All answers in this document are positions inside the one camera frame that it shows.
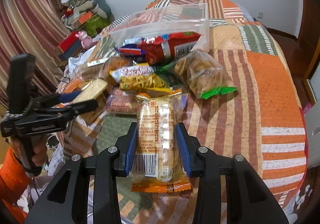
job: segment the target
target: pink plush toy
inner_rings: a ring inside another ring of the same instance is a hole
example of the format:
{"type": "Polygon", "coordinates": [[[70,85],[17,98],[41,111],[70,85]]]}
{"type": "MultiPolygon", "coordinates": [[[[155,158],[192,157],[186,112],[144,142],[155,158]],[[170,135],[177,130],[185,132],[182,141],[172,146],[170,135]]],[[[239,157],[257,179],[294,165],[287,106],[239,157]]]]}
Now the pink plush toy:
{"type": "Polygon", "coordinates": [[[81,40],[81,45],[84,49],[89,49],[92,46],[92,38],[87,35],[86,31],[79,31],[76,37],[81,40]]]}

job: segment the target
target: plastic container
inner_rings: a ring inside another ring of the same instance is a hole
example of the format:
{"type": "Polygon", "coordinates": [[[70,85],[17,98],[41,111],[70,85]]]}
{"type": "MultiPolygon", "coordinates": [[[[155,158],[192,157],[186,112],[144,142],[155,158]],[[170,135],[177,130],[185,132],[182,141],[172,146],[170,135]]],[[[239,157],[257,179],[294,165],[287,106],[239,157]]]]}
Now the plastic container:
{"type": "Polygon", "coordinates": [[[137,12],[112,29],[110,34],[117,46],[122,47],[126,39],[184,31],[201,34],[195,47],[209,51],[209,15],[206,3],[167,6],[137,12]]]}

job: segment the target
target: wooden floor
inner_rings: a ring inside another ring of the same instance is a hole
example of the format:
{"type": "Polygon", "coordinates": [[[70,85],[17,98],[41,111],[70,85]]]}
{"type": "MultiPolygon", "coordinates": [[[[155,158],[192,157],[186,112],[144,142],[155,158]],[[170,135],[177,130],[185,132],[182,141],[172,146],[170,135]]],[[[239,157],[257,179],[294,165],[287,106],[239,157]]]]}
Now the wooden floor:
{"type": "Polygon", "coordinates": [[[305,55],[299,44],[294,39],[271,33],[274,39],[279,43],[284,57],[287,60],[293,82],[296,86],[302,108],[309,102],[306,90],[302,84],[302,78],[307,70],[312,57],[305,55]]]}

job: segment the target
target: orange box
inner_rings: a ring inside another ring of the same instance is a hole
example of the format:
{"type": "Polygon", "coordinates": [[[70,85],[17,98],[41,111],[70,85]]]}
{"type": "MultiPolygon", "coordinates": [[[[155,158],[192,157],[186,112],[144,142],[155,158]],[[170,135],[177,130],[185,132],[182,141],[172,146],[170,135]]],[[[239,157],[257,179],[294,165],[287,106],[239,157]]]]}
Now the orange box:
{"type": "Polygon", "coordinates": [[[91,17],[93,17],[92,12],[87,12],[86,14],[80,16],[73,24],[75,29],[78,29],[82,24],[84,24],[87,20],[89,20],[91,17]]]}

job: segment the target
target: silver screw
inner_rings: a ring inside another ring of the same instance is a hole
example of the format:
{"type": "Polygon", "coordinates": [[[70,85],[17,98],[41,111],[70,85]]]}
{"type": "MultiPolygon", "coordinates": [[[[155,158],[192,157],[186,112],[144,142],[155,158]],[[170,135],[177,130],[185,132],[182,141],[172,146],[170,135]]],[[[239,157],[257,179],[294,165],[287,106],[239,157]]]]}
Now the silver screw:
{"type": "Polygon", "coordinates": [[[237,161],[243,161],[244,157],[241,154],[236,154],[235,159],[237,161]]]}
{"type": "Polygon", "coordinates": [[[201,153],[206,153],[206,152],[208,151],[208,148],[205,147],[205,146],[200,146],[200,147],[198,148],[198,150],[199,150],[199,152],[201,152],[201,153]]]}
{"type": "Polygon", "coordinates": [[[75,154],[75,155],[73,155],[73,156],[71,157],[71,159],[72,159],[73,161],[79,161],[80,158],[81,158],[81,156],[78,155],[78,154],[75,154]]]}
{"type": "Polygon", "coordinates": [[[118,150],[118,148],[116,148],[115,146],[110,146],[108,148],[108,152],[110,152],[110,153],[116,152],[117,150],[118,150]]]}

